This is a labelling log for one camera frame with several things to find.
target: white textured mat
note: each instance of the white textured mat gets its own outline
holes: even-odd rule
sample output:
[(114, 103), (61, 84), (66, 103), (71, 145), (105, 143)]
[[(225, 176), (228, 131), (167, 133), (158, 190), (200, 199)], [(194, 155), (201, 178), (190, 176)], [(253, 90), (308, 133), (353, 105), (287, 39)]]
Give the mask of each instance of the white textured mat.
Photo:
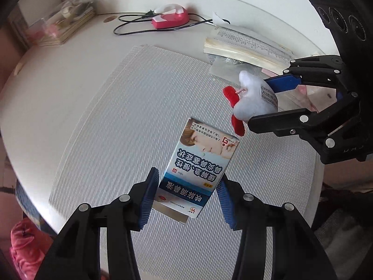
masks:
[[(50, 203), (68, 218), (83, 202), (110, 203), (143, 181), (152, 166), (163, 174), (185, 121), (196, 117), (233, 133), (229, 83), (210, 65), (156, 47), (134, 48), (82, 116), (61, 160)], [(265, 203), (292, 202), (304, 213), (316, 152), (298, 137), (246, 133), (226, 170)], [(106, 250), (106, 231), (101, 236)], [(157, 211), (133, 233), (139, 269), (169, 280), (230, 279), (241, 232), (224, 222), (216, 193), (201, 215), (181, 225)], [(272, 247), (267, 247), (269, 254)], [(107, 261), (101, 261), (107, 269)], [(266, 277), (270, 279), (270, 269)]]

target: stuffed toy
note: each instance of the stuffed toy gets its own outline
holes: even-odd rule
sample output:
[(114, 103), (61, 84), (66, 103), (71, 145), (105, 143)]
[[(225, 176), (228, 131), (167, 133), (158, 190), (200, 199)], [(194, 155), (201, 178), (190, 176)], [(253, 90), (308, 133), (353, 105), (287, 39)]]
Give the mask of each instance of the stuffed toy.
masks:
[(254, 116), (276, 113), (278, 101), (274, 91), (261, 78), (243, 70), (239, 73), (241, 89), (223, 88), (223, 94), (233, 108), (232, 126), (237, 135), (245, 134), (244, 122)]

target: open book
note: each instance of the open book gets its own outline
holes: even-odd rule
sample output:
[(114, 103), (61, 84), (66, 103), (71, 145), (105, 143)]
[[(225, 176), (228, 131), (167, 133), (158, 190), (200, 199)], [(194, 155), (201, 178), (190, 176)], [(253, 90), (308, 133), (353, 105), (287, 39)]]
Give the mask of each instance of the open book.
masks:
[(221, 26), (216, 26), (206, 38), (203, 51), (251, 63), (276, 74), (282, 74), (292, 59), (290, 51)]

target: white table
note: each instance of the white table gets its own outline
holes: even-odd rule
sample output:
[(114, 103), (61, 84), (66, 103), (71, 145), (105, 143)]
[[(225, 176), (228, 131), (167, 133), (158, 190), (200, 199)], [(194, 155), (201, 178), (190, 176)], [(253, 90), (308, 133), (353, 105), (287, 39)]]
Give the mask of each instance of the white table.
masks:
[[(207, 62), (203, 43), (211, 25), (116, 36), (112, 30), (118, 21), (103, 23), (108, 16), (93, 18), (63, 46), (33, 47), (1, 95), (0, 127), (9, 158), (31, 201), (56, 232), (66, 220), (48, 198), (64, 149), (90, 100), (129, 50), (149, 44)], [(148, 28), (149, 23), (138, 23), (126, 31)], [(322, 183), (323, 168), (316, 168), (305, 213), (309, 222)]]

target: book page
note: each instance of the book page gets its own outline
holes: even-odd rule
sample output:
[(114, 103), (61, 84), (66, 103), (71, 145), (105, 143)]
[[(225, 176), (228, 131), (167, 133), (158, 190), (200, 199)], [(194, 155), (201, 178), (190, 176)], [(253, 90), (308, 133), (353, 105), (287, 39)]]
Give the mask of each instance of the book page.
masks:
[(223, 41), (226, 43), (234, 44), (248, 50), (259, 53), (264, 57), (269, 57), (277, 62), (284, 64), (284, 68), (289, 67), (289, 62), (292, 59), (290, 55), (276, 49), (260, 40), (253, 37), (233, 31), (228, 28), (216, 26), (210, 34), (210, 37)]
[(282, 61), (280, 62), (276, 59), (264, 56), (263, 54), (257, 53), (254, 50), (212, 38), (206, 38), (203, 51), (208, 54), (214, 54), (250, 63), (270, 70), (276, 74), (282, 74), (282, 71), (289, 67), (289, 64), (285, 64)]
[(223, 21), (216, 13), (213, 13), (212, 14), (212, 22), (214, 23), (214, 25), (216, 26), (220, 26), (220, 27), (224, 27), (224, 28), (228, 28), (232, 31), (237, 31), (239, 33), (243, 33), (244, 35), (247, 35), (249, 37), (252, 37), (254, 39), (257, 39), (261, 42), (264, 42), (266, 44), (268, 44), (269, 46), (272, 46), (274, 48), (277, 48), (278, 50), (284, 52), (285, 54), (288, 54), (292, 59), (295, 59), (293, 53), (291, 50), (289, 50), (288, 48), (286, 47), (283, 47), (282, 45), (268, 39), (267, 37), (265, 36), (262, 36), (250, 29), (247, 29), (245, 27), (242, 27), (242, 26), (236, 26), (236, 25), (233, 25), (233, 24), (229, 24), (225, 21)]

